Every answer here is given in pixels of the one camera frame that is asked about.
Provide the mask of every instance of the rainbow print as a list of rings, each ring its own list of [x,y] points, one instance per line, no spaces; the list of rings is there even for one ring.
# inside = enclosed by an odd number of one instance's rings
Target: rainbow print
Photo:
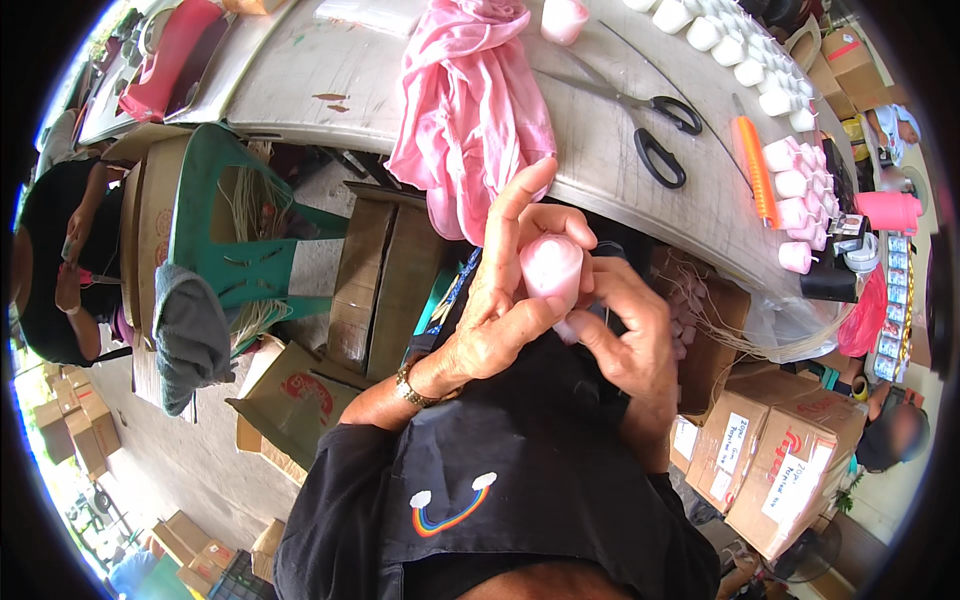
[[[474,479],[472,487],[475,491],[475,494],[473,495],[473,500],[470,502],[469,506],[467,506],[459,514],[442,520],[439,523],[434,523],[426,515],[426,505],[430,503],[432,496],[430,490],[424,490],[423,492],[415,493],[410,498],[410,506],[414,510],[414,530],[421,538],[429,538],[439,534],[444,529],[449,529],[450,527],[463,522],[464,519],[473,514],[473,511],[475,511],[477,507],[483,503],[484,499],[487,497],[488,490],[494,481],[496,481],[496,473],[494,472],[480,475]]]

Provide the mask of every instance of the gold watch band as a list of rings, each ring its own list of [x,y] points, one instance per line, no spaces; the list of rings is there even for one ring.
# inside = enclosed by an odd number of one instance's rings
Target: gold watch band
[[[410,402],[411,404],[416,404],[420,408],[426,408],[428,406],[440,404],[441,402],[446,402],[447,400],[450,400],[459,396],[460,393],[464,390],[464,386],[460,386],[453,392],[450,392],[446,396],[439,397],[439,398],[421,396],[416,392],[416,390],[414,390],[410,386],[410,381],[408,380],[408,377],[410,375],[410,370],[417,363],[417,361],[423,358],[423,356],[426,356],[426,355],[422,354],[419,356],[412,356],[405,363],[403,363],[403,366],[400,367],[400,370],[396,372],[396,392],[400,396],[405,398],[408,402]]]

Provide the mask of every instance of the gray towel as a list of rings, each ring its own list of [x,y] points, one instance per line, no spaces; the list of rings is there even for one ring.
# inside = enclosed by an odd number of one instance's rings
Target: gray towel
[[[210,285],[164,263],[155,273],[154,340],[163,410],[183,412],[198,388],[233,381],[227,317]]]

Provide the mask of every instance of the concrete floor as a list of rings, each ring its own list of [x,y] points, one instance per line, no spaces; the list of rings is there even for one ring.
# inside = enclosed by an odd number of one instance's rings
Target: concrete floor
[[[296,192],[298,202],[343,216],[353,210],[353,197],[341,184],[355,179],[339,164],[309,178]],[[292,294],[330,296],[336,282],[341,240],[301,242],[291,274]],[[285,333],[307,348],[326,341],[327,315],[284,324]],[[118,348],[105,343],[104,351]],[[116,359],[87,370],[110,407],[121,449],[108,457],[102,485],[131,525],[152,527],[158,518],[183,510],[211,537],[236,548],[250,548],[274,519],[285,520],[299,488],[258,455],[235,445],[236,413],[224,398],[239,394],[250,365],[241,357],[232,384],[198,392],[198,423],[171,419],[131,391],[131,359]],[[671,467],[671,480],[689,509],[696,493]],[[701,530],[719,551],[735,538],[715,520]]]

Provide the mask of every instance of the orange utility knife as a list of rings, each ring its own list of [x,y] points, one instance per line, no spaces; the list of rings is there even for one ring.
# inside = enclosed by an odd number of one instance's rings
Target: orange utility knife
[[[750,171],[750,183],[754,188],[756,214],[760,216],[765,227],[776,229],[780,226],[777,217],[777,199],[774,197],[773,187],[770,185],[770,174],[767,173],[767,164],[763,160],[763,147],[756,135],[756,127],[745,114],[740,97],[733,94],[733,104],[740,116],[736,117],[736,128],[740,132],[740,141],[747,159],[747,169]]]

